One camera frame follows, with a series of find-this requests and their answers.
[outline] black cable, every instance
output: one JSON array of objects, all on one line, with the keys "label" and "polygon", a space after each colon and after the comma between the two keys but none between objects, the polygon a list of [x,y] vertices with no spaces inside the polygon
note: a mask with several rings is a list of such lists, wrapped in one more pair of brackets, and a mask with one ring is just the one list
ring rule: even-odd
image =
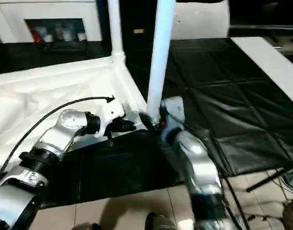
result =
[{"label": "black cable", "polygon": [[[195,133],[195,131],[194,131],[192,128],[190,128],[186,123],[182,122],[182,121],[181,121],[180,119],[178,119],[176,116],[174,116],[174,115],[172,115],[171,113],[169,113],[165,108],[163,108],[163,109],[164,109],[164,112],[168,114],[168,116],[170,116],[173,120],[175,120],[175,121],[179,122],[180,124],[182,124],[182,125],[184,126],[184,128],[185,128],[187,131],[189,131],[192,135],[194,135],[195,137],[198,137],[198,135]],[[220,174],[223,176],[223,178],[225,179],[225,181],[226,181],[226,183],[227,183],[228,189],[230,190],[230,192],[231,192],[231,194],[232,194],[232,196],[233,196],[233,199],[235,200],[236,206],[237,206],[237,208],[238,208],[238,210],[239,210],[239,213],[240,213],[240,215],[241,215],[241,217],[242,217],[242,219],[243,219],[243,221],[244,221],[244,224],[245,224],[245,226],[246,226],[246,229],[247,229],[247,230],[250,230],[251,228],[250,228],[250,226],[248,225],[248,221],[247,221],[247,219],[246,219],[245,213],[243,212],[243,209],[242,209],[242,207],[241,207],[241,204],[240,204],[240,202],[239,202],[239,200],[238,200],[238,198],[237,198],[237,196],[236,196],[236,194],[235,194],[235,191],[234,191],[232,185],[230,184],[230,182],[229,182],[229,180],[228,180],[228,178],[227,178],[226,173],[224,172],[224,170],[221,168],[221,166],[220,166],[220,165],[219,165],[214,159],[212,159],[212,160],[213,160],[213,162],[215,163],[215,165],[216,165],[217,169],[219,170]]]},{"label": "black cable", "polygon": [[286,193],[285,193],[285,191],[291,193],[292,195],[293,195],[293,191],[291,191],[291,190],[285,188],[285,187],[282,185],[282,182],[281,182],[280,178],[278,178],[278,179],[279,179],[280,184],[278,184],[276,181],[273,181],[273,182],[274,182],[278,187],[281,188],[282,192],[284,193],[285,198],[286,198],[287,200],[289,200],[288,197],[287,197],[287,195],[286,195]]},{"label": "black cable", "polygon": [[251,214],[251,213],[246,213],[246,215],[249,216],[249,218],[251,218],[252,220],[255,219],[256,217],[262,217],[262,221],[267,220],[268,218],[270,219],[277,219],[281,222],[283,222],[283,218],[281,217],[274,217],[274,216],[270,216],[270,215],[262,215],[262,214]]},{"label": "black cable", "polygon": [[0,179],[3,176],[3,173],[7,167],[7,165],[9,164],[10,159],[12,158],[14,152],[17,150],[17,148],[21,145],[21,143],[25,140],[25,138],[41,123],[43,122],[45,119],[47,119],[51,114],[55,113],[56,111],[71,105],[71,104],[75,104],[78,102],[82,102],[82,101],[88,101],[88,100],[106,100],[107,102],[111,102],[114,98],[113,97],[85,97],[85,98],[80,98],[77,100],[73,100],[70,102],[67,102],[65,104],[60,105],[59,107],[53,109],[52,111],[50,111],[49,113],[47,113],[46,115],[44,115],[39,121],[36,122],[36,124],[34,124],[24,135],[23,137],[17,142],[17,144],[13,147],[13,149],[11,150],[10,154],[8,155],[6,161],[4,162],[4,164],[2,165],[1,169],[0,169]]},{"label": "black cable", "polygon": [[229,205],[226,204],[225,202],[222,202],[222,204],[223,204],[223,206],[226,208],[226,210],[227,210],[229,216],[231,217],[231,219],[232,219],[232,221],[233,221],[235,227],[236,227],[238,230],[242,230],[242,227],[239,225],[239,223],[238,223],[238,221],[237,221],[235,215],[233,214],[231,208],[229,207]]}]

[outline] white pole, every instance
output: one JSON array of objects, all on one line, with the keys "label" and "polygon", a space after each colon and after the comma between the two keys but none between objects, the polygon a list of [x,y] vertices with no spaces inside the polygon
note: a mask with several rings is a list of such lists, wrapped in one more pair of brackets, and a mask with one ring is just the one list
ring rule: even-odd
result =
[{"label": "white pole", "polygon": [[119,8],[119,0],[108,0],[112,56],[124,58]]},{"label": "white pole", "polygon": [[151,74],[148,86],[147,113],[154,124],[159,121],[159,107],[165,80],[175,0],[158,0]]}]

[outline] robotic arm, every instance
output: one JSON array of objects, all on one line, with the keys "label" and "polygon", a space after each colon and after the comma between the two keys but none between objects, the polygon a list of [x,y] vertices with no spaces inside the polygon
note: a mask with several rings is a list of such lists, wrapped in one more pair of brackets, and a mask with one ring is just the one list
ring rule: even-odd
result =
[{"label": "robotic arm", "polygon": [[31,151],[21,153],[22,162],[0,181],[0,230],[28,229],[54,168],[63,160],[74,138],[86,134],[101,137],[107,126],[122,116],[124,109],[117,100],[107,103],[97,115],[64,110]]},{"label": "robotic arm", "polygon": [[165,99],[161,107],[166,124],[161,132],[161,140],[173,148],[174,154],[167,156],[167,159],[184,178],[195,218],[194,229],[232,230],[216,165],[208,156],[205,145],[184,130],[182,98]]}]

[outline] white tile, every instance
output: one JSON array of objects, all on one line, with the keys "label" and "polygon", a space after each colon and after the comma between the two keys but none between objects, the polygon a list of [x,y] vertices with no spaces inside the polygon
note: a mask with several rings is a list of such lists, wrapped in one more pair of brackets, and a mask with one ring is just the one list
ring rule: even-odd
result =
[{"label": "white tile", "polygon": [[[247,217],[249,217],[249,214],[252,215],[264,215],[261,207],[259,205],[250,206],[250,207],[243,207],[243,212],[246,214]],[[233,212],[236,214],[239,213],[238,209],[234,209]],[[255,217],[253,220],[250,220],[248,222],[251,230],[259,230],[262,228],[268,228],[270,225],[268,221],[264,221],[262,217]]]},{"label": "white tile", "polygon": [[[279,179],[275,179],[274,181],[275,181],[275,183],[280,185]],[[281,179],[281,184],[282,184],[282,187],[284,188],[284,191],[285,191],[287,198],[289,200],[293,200],[293,189],[286,186],[285,183],[282,182],[282,179]]]},{"label": "white tile", "polygon": [[286,201],[280,187],[274,182],[269,182],[266,185],[253,191],[260,203],[265,201]]},{"label": "white tile", "polygon": [[191,201],[184,185],[168,188],[175,221],[179,230],[188,230],[194,220],[194,215],[191,208]]},{"label": "white tile", "polygon": [[[248,193],[248,192],[238,192],[237,190],[234,190],[237,199],[239,200],[241,206],[252,206],[258,204],[258,200],[256,199],[256,196],[254,193]],[[225,190],[225,197],[227,198],[230,206],[236,207],[235,200],[229,190]]]},{"label": "white tile", "polygon": [[77,204],[76,226],[98,223],[102,230],[144,230],[150,212],[174,221],[167,189]]},{"label": "white tile", "polygon": [[270,226],[273,230],[284,230],[284,226],[281,221],[276,219],[269,219]]},{"label": "white tile", "polygon": [[256,173],[246,174],[246,179],[249,185],[254,185],[267,177],[268,175],[265,172],[256,172]]},{"label": "white tile", "polygon": [[[249,187],[248,181],[246,179],[246,176],[237,176],[237,177],[230,177],[228,178],[228,181],[232,185],[233,189],[238,192],[245,192],[246,188]],[[226,184],[225,180],[222,180],[222,186],[225,189],[228,189],[228,186]]]},{"label": "white tile", "polygon": [[261,209],[265,215],[282,217],[283,205],[277,202],[261,203]]},{"label": "white tile", "polygon": [[29,230],[70,230],[74,227],[75,205],[38,211]]}]

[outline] black mat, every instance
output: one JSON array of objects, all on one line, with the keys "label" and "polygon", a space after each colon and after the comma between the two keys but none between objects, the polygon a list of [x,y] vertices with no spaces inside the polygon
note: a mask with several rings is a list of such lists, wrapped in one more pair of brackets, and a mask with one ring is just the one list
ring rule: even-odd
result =
[{"label": "black mat", "polygon": [[[150,57],[127,55],[145,98]],[[293,102],[231,39],[172,41],[163,96],[174,95],[229,176],[293,165]]]},{"label": "black mat", "polygon": [[0,44],[0,74],[109,55],[109,47],[101,41],[63,42],[52,46],[35,43]]},{"label": "black mat", "polygon": [[180,181],[166,161],[168,146],[146,130],[66,155],[49,184],[44,207],[70,205],[173,186]]}]

